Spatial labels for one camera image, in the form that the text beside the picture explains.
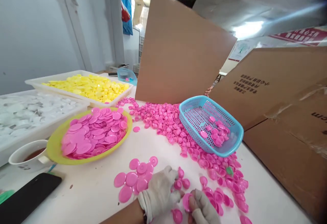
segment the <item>tea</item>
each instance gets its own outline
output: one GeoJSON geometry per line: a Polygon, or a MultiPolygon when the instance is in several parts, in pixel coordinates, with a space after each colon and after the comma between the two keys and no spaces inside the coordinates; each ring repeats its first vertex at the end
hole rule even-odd
{"type": "Polygon", "coordinates": [[[35,151],[32,154],[30,154],[27,158],[25,158],[24,162],[25,161],[28,161],[28,160],[30,160],[32,158],[35,158],[36,156],[38,156],[39,154],[41,154],[44,150],[45,150],[45,148],[38,149],[37,151],[35,151]]]}

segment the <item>blue plastic basket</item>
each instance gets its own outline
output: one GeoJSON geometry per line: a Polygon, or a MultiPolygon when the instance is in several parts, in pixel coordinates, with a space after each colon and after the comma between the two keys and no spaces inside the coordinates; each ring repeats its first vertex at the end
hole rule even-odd
{"type": "Polygon", "coordinates": [[[180,104],[180,121],[195,142],[207,153],[228,157],[238,149],[243,140],[244,129],[241,124],[224,108],[204,95],[189,98],[180,104]],[[216,121],[220,120],[231,131],[228,135],[229,140],[221,147],[215,146],[211,132],[205,129],[207,125],[216,127],[215,123],[209,121],[210,116],[216,121]],[[206,139],[199,134],[202,130],[208,134],[206,139]]]}

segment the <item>white table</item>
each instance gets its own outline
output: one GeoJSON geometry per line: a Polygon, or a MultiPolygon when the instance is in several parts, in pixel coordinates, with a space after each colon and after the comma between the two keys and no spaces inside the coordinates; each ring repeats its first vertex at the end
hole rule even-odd
{"type": "MultiPolygon", "coordinates": [[[[130,97],[135,97],[135,90],[136,88],[130,97]]],[[[141,131],[131,132],[124,144],[108,157],[77,166],[57,165],[54,170],[64,173],[65,179],[24,223],[97,224],[103,221],[135,199],[132,196],[127,203],[118,205],[120,188],[113,186],[113,180],[119,172],[130,171],[129,162],[133,158],[147,162],[151,156],[157,156],[159,162],[154,168],[154,173],[162,170],[166,165],[171,165],[174,169],[180,166],[185,171],[185,177],[191,182],[189,191],[194,188],[201,189],[199,182],[201,175],[208,178],[209,187],[212,189],[218,187],[217,182],[209,179],[205,170],[190,157],[185,159],[180,156],[181,149],[178,144],[171,145],[165,136],[158,136],[151,128],[144,129],[142,121],[135,122],[134,126],[141,127],[141,131]]],[[[249,205],[247,216],[253,224],[312,223],[245,145],[239,147],[237,156],[242,165],[244,178],[249,181],[245,197],[249,205]]],[[[24,174],[11,165],[5,165],[0,168],[0,189],[17,191],[41,172],[24,174]]],[[[233,199],[228,188],[223,190],[233,199]]],[[[240,223],[236,205],[232,209],[223,206],[223,209],[222,224],[240,223]]],[[[154,223],[174,222],[172,215],[167,213],[154,223]]],[[[187,223],[186,214],[183,223],[187,223]]]]}

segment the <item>cardboard box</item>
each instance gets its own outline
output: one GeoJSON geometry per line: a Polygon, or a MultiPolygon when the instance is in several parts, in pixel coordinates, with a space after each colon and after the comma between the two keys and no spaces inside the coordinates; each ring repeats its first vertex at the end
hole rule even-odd
{"type": "Polygon", "coordinates": [[[294,95],[327,85],[326,59],[327,47],[253,49],[212,89],[210,98],[246,131],[294,95]]]}
{"type": "Polygon", "coordinates": [[[327,223],[327,88],[249,129],[244,142],[315,221],[327,223]]]}

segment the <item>gloved hand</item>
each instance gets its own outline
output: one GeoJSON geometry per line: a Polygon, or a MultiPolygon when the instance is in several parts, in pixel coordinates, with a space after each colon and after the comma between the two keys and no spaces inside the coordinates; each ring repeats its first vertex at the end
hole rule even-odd
{"type": "Polygon", "coordinates": [[[181,200],[181,197],[184,195],[183,192],[170,192],[172,185],[177,179],[177,171],[167,166],[164,170],[152,176],[147,190],[140,192],[137,199],[146,213],[147,223],[150,223],[153,218],[165,211],[170,210],[175,203],[181,200]]]}
{"type": "Polygon", "coordinates": [[[218,213],[208,197],[198,189],[193,190],[191,194],[189,199],[191,213],[188,216],[188,223],[220,224],[218,213]]]}

